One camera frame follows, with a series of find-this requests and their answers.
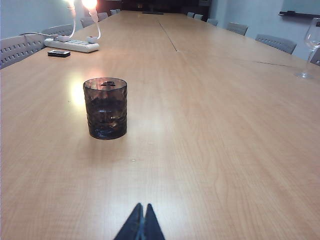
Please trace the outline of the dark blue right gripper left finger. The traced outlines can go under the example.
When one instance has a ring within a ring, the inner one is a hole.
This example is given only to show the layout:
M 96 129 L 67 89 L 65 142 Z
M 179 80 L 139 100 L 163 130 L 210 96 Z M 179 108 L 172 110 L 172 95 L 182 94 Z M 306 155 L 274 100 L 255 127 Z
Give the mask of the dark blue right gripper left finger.
M 143 206 L 137 203 L 118 231 L 115 240 L 140 240 L 143 222 Z

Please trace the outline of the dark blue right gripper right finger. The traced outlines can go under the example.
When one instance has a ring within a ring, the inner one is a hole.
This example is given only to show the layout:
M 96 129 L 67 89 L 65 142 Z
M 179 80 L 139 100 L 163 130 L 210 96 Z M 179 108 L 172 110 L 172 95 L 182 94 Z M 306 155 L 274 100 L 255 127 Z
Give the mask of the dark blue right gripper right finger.
M 144 236 L 146 240 L 165 240 L 152 205 L 147 205 L 144 221 Z

